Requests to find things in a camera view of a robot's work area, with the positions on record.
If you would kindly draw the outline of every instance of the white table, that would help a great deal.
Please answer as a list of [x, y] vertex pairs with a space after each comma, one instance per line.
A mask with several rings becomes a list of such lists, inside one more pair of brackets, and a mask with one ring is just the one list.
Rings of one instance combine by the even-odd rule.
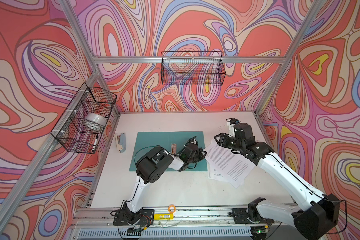
[[[129, 166], [137, 132], [203, 131], [208, 146], [215, 135], [228, 133], [227, 118], [248, 123], [256, 141], [265, 141], [252, 112], [121, 114], [116, 133], [125, 132], [126, 150], [120, 153], [115, 141], [112, 142], [91, 208], [120, 207], [123, 199], [130, 197], [136, 173], [130, 172]], [[276, 180], [255, 166], [244, 185], [237, 189], [229, 183], [208, 179], [208, 172], [164, 172], [150, 186], [144, 207], [242, 205], [258, 197], [293, 203]]]

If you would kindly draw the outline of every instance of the orange ring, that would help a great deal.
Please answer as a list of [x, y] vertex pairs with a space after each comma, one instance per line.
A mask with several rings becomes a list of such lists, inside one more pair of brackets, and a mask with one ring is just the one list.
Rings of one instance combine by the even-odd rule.
[[170, 205], [170, 206], [168, 207], [168, 212], [169, 212], [170, 214], [173, 214], [174, 212], [176, 212], [176, 207], [175, 207], [174, 205]]

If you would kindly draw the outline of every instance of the tape roll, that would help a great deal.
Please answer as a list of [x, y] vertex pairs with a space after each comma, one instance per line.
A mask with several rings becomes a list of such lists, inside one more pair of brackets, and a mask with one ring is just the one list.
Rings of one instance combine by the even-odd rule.
[[174, 205], [170, 205], [170, 206], [168, 207], [168, 212], [169, 212], [170, 214], [173, 214], [174, 212], [176, 212], [176, 207], [175, 207]]

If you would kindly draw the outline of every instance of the psychedelic wall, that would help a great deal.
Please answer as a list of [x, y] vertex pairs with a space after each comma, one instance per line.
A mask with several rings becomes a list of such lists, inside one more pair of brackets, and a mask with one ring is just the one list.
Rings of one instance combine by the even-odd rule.
[[[91, 75], [57, 2], [0, 0], [0, 204]], [[96, 154], [56, 147], [0, 239], [63, 236], [114, 120]]]
[[290, 65], [263, 124], [290, 167], [347, 200], [347, 229], [326, 238], [360, 240], [360, 0], [327, 1]]
[[[161, 56], [219, 50], [224, 56], [283, 56], [311, 1], [82, 1], [82, 30], [98, 56]], [[120, 111], [254, 110], [276, 65], [227, 63], [222, 86], [163, 86], [161, 64], [102, 64]]]

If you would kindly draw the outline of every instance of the yellow glue stick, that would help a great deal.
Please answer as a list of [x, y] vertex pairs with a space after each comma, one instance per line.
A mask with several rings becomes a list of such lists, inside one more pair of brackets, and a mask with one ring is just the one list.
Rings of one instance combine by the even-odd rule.
[[155, 214], [154, 219], [155, 220], [173, 219], [173, 214], [170, 214], [170, 213], [167, 213], [167, 214]]

